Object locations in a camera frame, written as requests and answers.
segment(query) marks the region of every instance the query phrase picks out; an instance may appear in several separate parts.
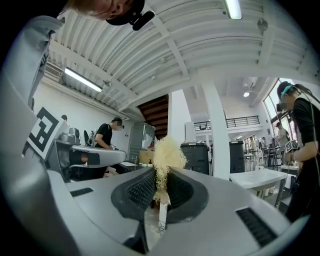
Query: window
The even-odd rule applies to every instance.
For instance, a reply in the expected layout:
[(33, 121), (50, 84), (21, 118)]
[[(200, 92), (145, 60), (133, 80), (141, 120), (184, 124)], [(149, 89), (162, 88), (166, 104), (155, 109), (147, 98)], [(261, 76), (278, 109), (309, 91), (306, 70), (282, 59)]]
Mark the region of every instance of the window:
[(265, 104), (266, 109), (268, 110), (270, 119), (272, 119), (275, 116), (277, 116), (277, 112), (276, 112), (275, 107), (274, 107), (274, 105), (272, 103), (272, 100), (271, 100), (271, 98), (269, 96), (266, 97), (266, 99), (264, 100), (264, 104)]
[(278, 81), (275, 83), (272, 91), (269, 93), (269, 97), (270, 97), (270, 99), (272, 100), (272, 102), (273, 102), (273, 104), (274, 104), (275, 106), (279, 103), (279, 97), (278, 97), (278, 94), (277, 94), (277, 89), (278, 89), (280, 83), (281, 83), (281, 82), (278, 80)]

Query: man in black shirt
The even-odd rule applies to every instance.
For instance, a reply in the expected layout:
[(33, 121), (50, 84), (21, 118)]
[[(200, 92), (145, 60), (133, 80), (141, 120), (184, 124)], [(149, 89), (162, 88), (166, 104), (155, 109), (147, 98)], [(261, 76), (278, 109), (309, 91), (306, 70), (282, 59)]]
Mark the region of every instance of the man in black shirt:
[(101, 125), (96, 132), (95, 141), (97, 148), (104, 148), (112, 150), (111, 147), (111, 138), (112, 131), (121, 131), (122, 130), (122, 120), (119, 117), (115, 117), (110, 124), (104, 123)]
[[(305, 93), (302, 93), (299, 97), (298, 89), (307, 95), (304, 96)], [(303, 144), (292, 156), (286, 155), (287, 160), (292, 158), (298, 161), (300, 166), (295, 190), (286, 212), (287, 218), (294, 222), (301, 216), (314, 213), (319, 204), (320, 102), (301, 84), (282, 82), (277, 88), (277, 94), (285, 108), (293, 111), (293, 119), (301, 133)]]

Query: ceiling beam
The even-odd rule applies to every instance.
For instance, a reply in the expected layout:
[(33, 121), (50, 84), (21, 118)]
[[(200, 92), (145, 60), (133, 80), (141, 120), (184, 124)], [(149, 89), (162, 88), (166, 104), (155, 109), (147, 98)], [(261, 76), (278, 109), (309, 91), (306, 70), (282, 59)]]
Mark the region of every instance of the ceiling beam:
[(85, 59), (84, 57), (80, 56), (73, 50), (63, 46), (62, 44), (51, 40), (49, 49), (65, 58), (69, 61), (76, 63), (79, 66), (82, 66), (90, 73), (94, 74), (95, 76), (99, 77), (103, 81), (111, 81), (112, 87), (118, 89), (120, 92), (124, 93), (130, 99), (135, 99), (138, 97), (136, 93), (126, 87), (124, 84), (119, 82), (118, 80), (112, 79), (112, 76), (109, 75), (107, 72), (99, 68), (98, 66), (94, 65), (89, 60)]
[(258, 61), (260, 68), (265, 68), (268, 65), (275, 41), (276, 7), (273, 2), (263, 1), (263, 18), (267, 21), (268, 28), (263, 32), (262, 47)]
[(197, 86), (192, 86), (191, 90), (193, 92), (193, 97), (195, 100), (199, 99), (199, 90)]
[[(146, 12), (153, 11), (147, 3), (145, 3), (143, 10)], [(166, 26), (164, 25), (164, 23), (161, 21), (161, 19), (157, 15), (155, 15), (155, 17), (152, 19), (152, 22), (155, 25), (155, 27), (159, 30), (162, 37), (164, 37), (166, 39), (166, 42), (169, 45), (170, 50), (172, 51), (174, 57), (176, 58), (176, 61), (179, 64), (179, 67), (181, 68), (183, 76), (188, 77), (189, 72), (188, 72), (187, 66), (184, 62), (184, 59), (181, 56), (181, 53), (180, 53), (175, 41), (171, 38), (170, 32), (167, 30)]]
[(119, 111), (117, 111), (111, 107), (108, 107), (102, 103), (99, 103), (96, 100), (94, 100), (88, 96), (85, 96), (78, 91), (67, 88), (66, 86), (63, 86), (63, 85), (57, 83), (56, 81), (53, 81), (52, 79), (47, 78), (45, 76), (41, 80), (40, 84), (43, 86), (46, 86), (56, 92), (59, 92), (59, 93), (65, 95), (66, 97), (73, 99), (74, 101), (77, 101), (81, 104), (90, 106), (91, 108), (95, 108), (95, 109), (102, 111), (104, 113), (108, 113), (110, 115), (118, 116), (118, 117), (122, 117), (122, 118), (132, 119), (131, 116), (128, 116), (124, 113), (120, 113)]
[(312, 46), (310, 46), (310, 44), (308, 44), (307, 48), (305, 49), (305, 53), (303, 55), (300, 66), (297, 69), (301, 75), (303, 75), (305, 73), (305, 71), (310, 67), (310, 63), (312, 63), (313, 52), (312, 52), (311, 48), (312, 48)]

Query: gray machine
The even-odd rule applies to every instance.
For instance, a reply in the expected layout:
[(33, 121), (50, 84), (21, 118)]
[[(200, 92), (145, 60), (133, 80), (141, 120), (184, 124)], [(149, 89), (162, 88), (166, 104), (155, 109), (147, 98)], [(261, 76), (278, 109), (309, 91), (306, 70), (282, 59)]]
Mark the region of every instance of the gray machine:
[[(122, 150), (104, 149), (98, 147), (81, 146), (78, 129), (71, 128), (69, 133), (63, 132), (59, 139), (54, 139), (47, 157), (49, 170), (61, 174), (65, 182), (70, 181), (72, 168), (100, 168), (119, 164), (125, 161), (127, 153)], [(89, 159), (87, 163), (70, 163), (72, 152), (85, 153)]]

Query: white ceiling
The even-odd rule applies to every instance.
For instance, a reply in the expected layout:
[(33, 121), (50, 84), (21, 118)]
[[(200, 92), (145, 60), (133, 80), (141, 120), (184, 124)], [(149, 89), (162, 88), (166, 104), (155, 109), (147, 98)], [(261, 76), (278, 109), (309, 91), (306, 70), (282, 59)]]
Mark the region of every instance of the white ceiling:
[[(248, 87), (248, 84), (251, 85), (250, 81), (254, 81), (251, 89)], [(265, 77), (230, 77), (217, 78), (212, 83), (216, 87), (227, 118), (241, 118), (256, 115), (254, 108), (250, 106), (262, 89), (266, 89), (265, 85), (270, 87), (268, 81), (269, 79)], [(207, 101), (202, 87), (197, 87), (197, 94), (192, 87), (183, 89), (183, 92), (192, 121), (194, 123), (208, 121)], [(244, 97), (245, 92), (250, 92), (250, 95)]]
[[(308, 40), (279, 6), (273, 9), (268, 33), (258, 29), (257, 21), (270, 15), (264, 5), (271, 1), (240, 0), (241, 20), (224, 14), (223, 0), (146, 2), (144, 10), (153, 10), (156, 17), (138, 32), (130, 25), (111, 26), (74, 11), (63, 13), (59, 18), (65, 17), (65, 25), (52, 37), (49, 62), (104, 88), (96, 93), (67, 75), (62, 84), (119, 110), (146, 92), (152, 95), (160, 84), (183, 81), (207, 66), (268, 64), (296, 71), (303, 65), (305, 72), (317, 71), (317, 66), (306, 69), (302, 60)], [(112, 87), (105, 87), (104, 81), (111, 81)], [(221, 93), (227, 83), (240, 88), (242, 82), (223, 83)]]

